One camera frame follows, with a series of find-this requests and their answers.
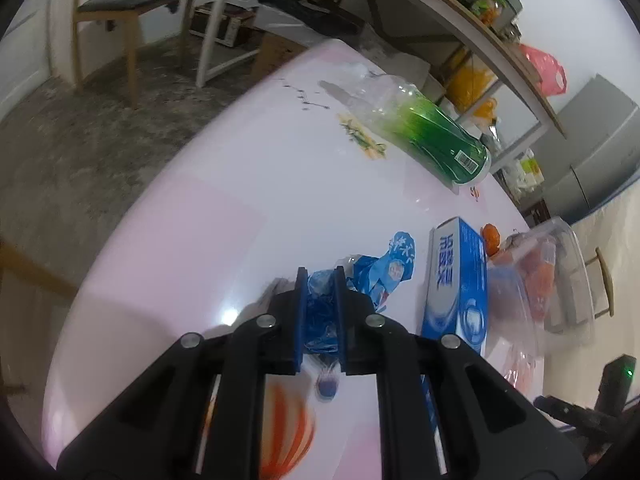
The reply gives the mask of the blue wrapper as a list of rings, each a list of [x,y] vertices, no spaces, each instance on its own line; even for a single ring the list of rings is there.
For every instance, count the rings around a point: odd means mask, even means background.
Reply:
[[[341,260],[340,265],[345,271],[346,287],[367,295],[374,310],[382,312],[397,286],[412,278],[414,258],[414,239],[407,232],[397,232],[381,257],[353,255]],[[326,402],[334,399],[338,388],[337,306],[332,274],[331,270],[310,274],[304,328],[305,352],[320,366],[316,393]]]

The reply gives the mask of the red transparent wrapper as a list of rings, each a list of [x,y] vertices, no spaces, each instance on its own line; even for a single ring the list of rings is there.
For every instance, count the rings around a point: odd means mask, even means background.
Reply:
[[[498,365],[502,377],[529,401],[544,390],[544,359],[534,358],[515,344],[506,346],[506,353]]]

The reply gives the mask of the blue white carton box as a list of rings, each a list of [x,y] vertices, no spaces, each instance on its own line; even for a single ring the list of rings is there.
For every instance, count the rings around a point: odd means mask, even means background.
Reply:
[[[431,230],[427,290],[420,336],[454,334],[484,356],[488,334],[484,240],[454,217]]]

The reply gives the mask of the clear plastic food container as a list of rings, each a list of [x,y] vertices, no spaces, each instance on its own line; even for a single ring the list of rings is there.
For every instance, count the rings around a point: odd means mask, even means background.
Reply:
[[[578,238],[551,218],[510,236],[488,263],[489,338],[533,358],[585,347],[594,310]]]

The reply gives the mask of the light wooden chair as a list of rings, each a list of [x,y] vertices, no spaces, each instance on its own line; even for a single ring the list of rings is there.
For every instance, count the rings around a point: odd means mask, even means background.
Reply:
[[[597,264],[600,269],[600,277],[606,298],[606,308],[594,314],[594,318],[602,318],[608,316],[612,318],[615,315],[615,290],[613,277],[600,247],[594,248],[594,256],[585,261],[585,267],[589,268]]]

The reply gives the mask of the white mattress blue trim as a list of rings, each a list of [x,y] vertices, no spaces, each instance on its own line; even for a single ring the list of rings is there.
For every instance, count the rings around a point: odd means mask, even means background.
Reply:
[[[600,250],[614,292],[614,314],[594,322],[594,343],[576,354],[579,375],[570,396],[593,406],[605,364],[623,354],[639,355],[639,183],[575,223],[574,231],[584,255]]]

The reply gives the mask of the grey refrigerator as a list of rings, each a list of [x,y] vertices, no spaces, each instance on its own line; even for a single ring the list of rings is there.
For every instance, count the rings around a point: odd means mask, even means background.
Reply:
[[[533,152],[549,214],[567,223],[600,207],[639,171],[639,105],[597,75],[559,112],[564,131],[544,134]]]

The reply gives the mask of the green plastic bottle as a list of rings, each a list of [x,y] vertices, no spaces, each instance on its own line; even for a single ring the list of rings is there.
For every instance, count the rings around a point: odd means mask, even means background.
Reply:
[[[477,185],[488,175],[488,148],[404,78],[350,74],[322,80],[320,86],[363,127],[403,150],[450,190]]]

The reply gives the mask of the yellow plastic bag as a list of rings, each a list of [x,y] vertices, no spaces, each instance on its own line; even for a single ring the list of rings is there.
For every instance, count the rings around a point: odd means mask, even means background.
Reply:
[[[473,105],[498,79],[476,55],[472,55],[448,80],[446,99],[461,114]]]

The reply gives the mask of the pink plastic bag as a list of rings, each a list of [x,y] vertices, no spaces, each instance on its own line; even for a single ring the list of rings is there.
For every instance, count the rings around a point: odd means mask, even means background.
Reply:
[[[539,78],[538,88],[544,96],[562,96],[567,90],[564,67],[550,53],[520,44],[521,54],[532,64]]]

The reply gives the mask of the brown cardboard box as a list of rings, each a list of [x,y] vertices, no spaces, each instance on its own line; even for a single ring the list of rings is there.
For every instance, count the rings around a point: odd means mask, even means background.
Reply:
[[[283,65],[306,50],[307,48],[302,44],[272,32],[266,32],[262,37],[250,76],[254,81],[260,81],[280,70]]]

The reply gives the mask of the long wooden shelf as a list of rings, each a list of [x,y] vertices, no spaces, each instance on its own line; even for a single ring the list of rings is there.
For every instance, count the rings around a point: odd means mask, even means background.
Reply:
[[[409,0],[415,6],[430,12],[442,26],[463,42],[494,72],[511,91],[523,101],[538,122],[564,129],[547,98],[542,95],[523,61],[511,48],[491,32],[470,10],[458,0]]]

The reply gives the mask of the black seat wooden chair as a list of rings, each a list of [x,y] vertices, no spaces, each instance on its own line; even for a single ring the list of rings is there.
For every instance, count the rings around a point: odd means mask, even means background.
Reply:
[[[138,76],[137,76],[137,44],[139,20],[143,14],[166,6],[171,14],[176,14],[182,0],[88,0],[81,3],[73,0],[72,12],[72,63],[74,84],[77,90],[84,88],[84,75],[81,68],[81,48],[79,40],[79,25],[89,22],[104,22],[108,30],[112,30],[117,22],[124,25],[124,53],[127,64],[127,82],[129,101],[132,108],[138,106]],[[184,12],[181,21],[178,65],[186,59],[186,43],[192,18],[194,0],[184,0]]]

